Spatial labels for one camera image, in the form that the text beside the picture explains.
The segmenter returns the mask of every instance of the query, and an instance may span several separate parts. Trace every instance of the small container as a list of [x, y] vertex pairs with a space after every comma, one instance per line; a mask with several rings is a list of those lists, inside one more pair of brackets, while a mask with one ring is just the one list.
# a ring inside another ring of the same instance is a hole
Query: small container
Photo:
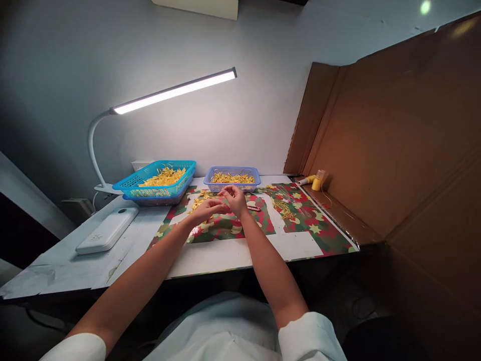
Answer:
[[126, 201], [133, 201], [141, 207], [158, 207], [158, 206], [175, 206], [178, 205], [182, 200], [187, 187], [192, 182], [193, 174], [185, 182], [184, 186], [180, 192], [174, 197], [129, 197], [128, 195], [123, 195], [122, 198]]
[[[212, 177], [215, 173], [221, 172], [222, 174], [239, 175], [250, 173], [254, 177], [254, 183], [212, 183]], [[204, 178], [204, 184], [209, 187], [211, 192], [220, 192], [225, 186], [233, 184], [237, 186], [243, 192], [253, 192], [259, 184], [261, 184], [261, 177], [256, 168], [253, 167], [226, 167], [226, 166], [214, 166], [209, 169], [207, 175]]]
[[322, 169], [319, 169], [317, 171], [316, 177], [314, 178], [314, 180], [312, 182], [312, 190], [313, 191], [320, 191], [321, 190], [322, 180], [324, 178], [325, 173], [326, 172], [324, 172]]
[[[166, 166], [177, 170], [185, 168], [185, 174], [174, 184], [164, 187], [139, 187], [149, 178], [158, 175], [157, 169]], [[122, 191], [126, 196], [133, 197], [175, 197], [179, 194], [187, 180], [195, 172], [195, 161], [193, 160], [158, 160], [138, 170], [127, 178], [115, 183], [112, 188]]]

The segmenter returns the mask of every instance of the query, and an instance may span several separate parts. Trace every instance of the white table surface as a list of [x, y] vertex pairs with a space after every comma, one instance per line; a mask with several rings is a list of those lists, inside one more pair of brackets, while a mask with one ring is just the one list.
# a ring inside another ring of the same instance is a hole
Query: white table surface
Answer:
[[[290, 182], [285, 175], [266, 175], [261, 177], [260, 187], [272, 183]], [[206, 188], [203, 178], [194, 178], [191, 185]], [[286, 261], [322, 255], [322, 251], [308, 232], [284, 233], [279, 214], [274, 210], [271, 202], [267, 204], [278, 233], [269, 235], [268, 238]], [[137, 207], [137, 205], [117, 197], [0, 288], [0, 295], [4, 299], [12, 299], [111, 285], [146, 251], [170, 209], [170, 207], [139, 208], [136, 218], [109, 251], [78, 255], [75, 248], [111, 212], [123, 207]], [[221, 272], [251, 265], [245, 239], [186, 244], [168, 277]]]

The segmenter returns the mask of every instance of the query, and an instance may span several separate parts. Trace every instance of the scissors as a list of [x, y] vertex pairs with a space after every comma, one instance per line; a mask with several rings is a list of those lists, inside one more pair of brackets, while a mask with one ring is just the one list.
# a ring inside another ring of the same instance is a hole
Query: scissors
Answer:
[[256, 206], [247, 206], [248, 210], [254, 211], [254, 212], [260, 212], [261, 208], [256, 207]]

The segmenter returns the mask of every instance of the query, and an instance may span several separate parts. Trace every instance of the white power bank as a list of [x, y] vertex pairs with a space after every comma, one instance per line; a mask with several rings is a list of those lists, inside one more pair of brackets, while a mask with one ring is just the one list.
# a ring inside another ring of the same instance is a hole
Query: white power bank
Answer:
[[139, 210], [135, 207], [116, 209], [77, 246], [75, 251], [78, 254], [88, 254], [111, 249], [137, 213]]

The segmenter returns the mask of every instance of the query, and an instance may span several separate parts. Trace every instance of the wall socket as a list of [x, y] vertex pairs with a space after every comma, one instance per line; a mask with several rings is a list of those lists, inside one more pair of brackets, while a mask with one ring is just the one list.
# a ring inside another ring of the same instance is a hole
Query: wall socket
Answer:
[[142, 169], [154, 162], [154, 160], [134, 160], [131, 164], [132, 167], [134, 167], [134, 171], [138, 171], [139, 169]]

